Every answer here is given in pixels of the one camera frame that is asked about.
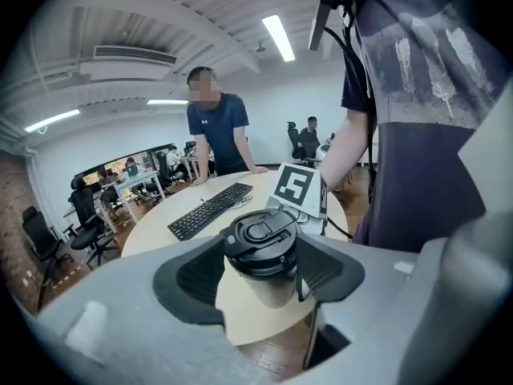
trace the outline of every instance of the feather print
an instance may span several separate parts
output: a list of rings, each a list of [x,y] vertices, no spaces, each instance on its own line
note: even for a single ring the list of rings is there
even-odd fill
[[[438,52],[438,40],[433,31],[418,18],[414,18],[412,22],[412,31],[422,44],[422,52],[426,56],[427,69],[431,80],[431,92],[435,97],[445,102],[450,117],[453,119],[454,115],[450,108],[449,99],[456,94],[456,89]]]
[[[402,88],[407,93],[415,93],[414,77],[411,73],[410,66],[410,42],[407,38],[403,38],[399,42],[395,42],[395,51],[398,55],[399,66],[401,68]]]
[[[488,95],[493,91],[494,85],[487,80],[487,72],[474,53],[474,49],[468,41],[465,32],[457,28],[453,33],[446,30],[447,39],[451,44],[459,61],[467,70],[475,85],[483,89]]]

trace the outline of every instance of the round white table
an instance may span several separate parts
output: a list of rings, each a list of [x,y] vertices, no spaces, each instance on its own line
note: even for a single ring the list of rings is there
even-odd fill
[[[178,192],[160,202],[135,225],[123,247],[122,257],[145,253],[178,242],[168,230],[168,224],[200,205],[201,199],[212,198],[235,182],[252,185],[253,190],[250,192],[252,199],[249,203],[239,209],[229,209],[194,238],[219,234],[238,216],[265,207],[276,175],[277,172],[274,171],[258,175],[238,172],[212,178],[205,184]],[[344,210],[332,193],[328,194],[328,215],[339,227],[347,229]],[[325,235],[347,241],[347,238],[330,223],[326,226]],[[226,335],[233,345],[257,342],[279,334],[301,321],[313,309],[314,301],[311,295],[306,301],[299,302],[297,294],[294,294],[281,308],[267,308],[262,305],[226,258],[224,268],[217,290],[216,308],[224,313]]]

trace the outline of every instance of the person's arm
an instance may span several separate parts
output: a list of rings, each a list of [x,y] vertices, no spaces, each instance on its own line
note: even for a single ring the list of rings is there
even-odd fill
[[[192,104],[187,107],[187,121],[196,142],[196,158],[200,166],[200,178],[196,178],[192,185],[200,185],[208,180],[208,142]]]
[[[196,158],[200,167],[200,178],[194,181],[193,185],[203,184],[208,180],[208,142],[205,134],[194,136],[196,142]]]
[[[319,166],[322,178],[331,190],[367,149],[367,115],[365,112],[347,111],[347,117],[329,146],[328,154]]]
[[[110,188],[118,183],[114,176],[108,176],[106,181],[108,181],[108,183],[102,185],[102,189]]]
[[[237,97],[237,101],[239,104],[237,104],[232,115],[233,141],[235,142],[237,150],[239,150],[242,160],[244,160],[246,166],[253,174],[267,172],[268,169],[266,167],[257,167],[253,157],[251,156],[245,135],[245,128],[249,125],[248,113],[246,112],[246,107],[244,106],[242,99]]]
[[[149,169],[143,167],[141,164],[137,164],[137,172],[148,172],[150,171]]]

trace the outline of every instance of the office chair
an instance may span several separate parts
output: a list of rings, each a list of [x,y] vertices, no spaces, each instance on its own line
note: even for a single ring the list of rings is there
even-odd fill
[[[64,261],[70,260],[71,262],[75,262],[75,260],[69,253],[57,257],[57,251],[59,250],[59,246],[63,243],[63,240],[57,236],[53,226],[50,227],[52,231],[50,232],[42,213],[34,206],[30,206],[23,211],[22,219],[23,231],[32,245],[35,256],[40,262],[49,260],[42,279],[42,285],[45,285],[48,280],[51,279],[50,276],[55,266],[59,268]],[[70,234],[74,233],[76,235],[73,225],[66,228],[64,232]]]
[[[195,145],[196,145],[195,141],[188,141],[187,143],[185,143],[184,155],[187,156],[188,153],[192,151],[192,149],[194,148]]]
[[[159,161],[159,175],[157,176],[157,180],[160,182],[160,186],[162,187],[162,190],[164,191],[164,195],[171,196],[173,193],[169,192],[166,187],[169,187],[173,184],[173,172],[168,167],[168,161],[166,159],[166,155],[163,152],[157,152],[156,153],[157,161]],[[157,187],[157,184],[148,184],[146,185],[146,191],[149,193],[155,193],[157,192],[155,198],[155,204],[159,202],[159,200],[162,198],[160,195],[159,188]]]
[[[71,248],[77,250],[93,249],[94,252],[87,260],[87,265],[96,257],[98,258],[98,266],[100,266],[101,257],[105,258],[103,253],[117,249],[116,247],[107,247],[114,240],[114,236],[106,232],[105,223],[96,214],[91,187],[86,186],[83,178],[76,176],[71,182],[71,188],[74,190],[71,193],[71,202],[75,206],[80,225],[82,226],[79,235],[71,242]]]
[[[289,134],[290,142],[292,143],[292,158],[295,160],[305,159],[305,150],[303,147],[299,147],[299,132],[297,132],[296,123],[289,121],[287,123],[289,128],[287,133]]]

